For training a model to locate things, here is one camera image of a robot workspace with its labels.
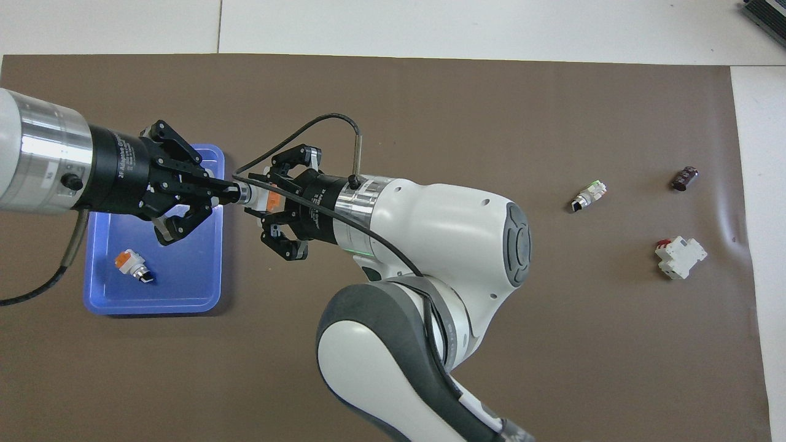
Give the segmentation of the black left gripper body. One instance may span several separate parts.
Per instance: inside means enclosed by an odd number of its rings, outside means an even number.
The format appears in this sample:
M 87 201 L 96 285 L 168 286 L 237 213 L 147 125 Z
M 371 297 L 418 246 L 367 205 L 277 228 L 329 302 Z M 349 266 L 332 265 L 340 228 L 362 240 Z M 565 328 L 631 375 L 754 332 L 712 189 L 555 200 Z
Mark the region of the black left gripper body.
M 90 124 L 92 163 L 86 184 L 86 208 L 93 212 L 149 216 L 139 204 L 148 191 L 157 144 Z

